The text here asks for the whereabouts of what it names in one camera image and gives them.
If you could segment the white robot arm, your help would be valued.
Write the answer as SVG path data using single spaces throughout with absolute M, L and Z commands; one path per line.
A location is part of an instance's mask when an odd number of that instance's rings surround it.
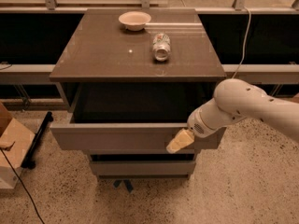
M 193 110 L 187 127 L 176 134 L 166 150 L 177 153 L 196 137 L 206 138 L 246 118 L 257 119 L 299 142 L 298 103 L 274 98 L 243 80 L 229 78 L 218 84 L 211 100 Z

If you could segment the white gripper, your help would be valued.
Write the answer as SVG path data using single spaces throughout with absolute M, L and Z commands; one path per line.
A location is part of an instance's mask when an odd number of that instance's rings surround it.
M 225 115 L 215 105 L 201 105 L 188 117 L 188 129 L 181 129 L 166 146 L 176 153 L 194 142 L 194 136 L 206 138 L 224 126 Z

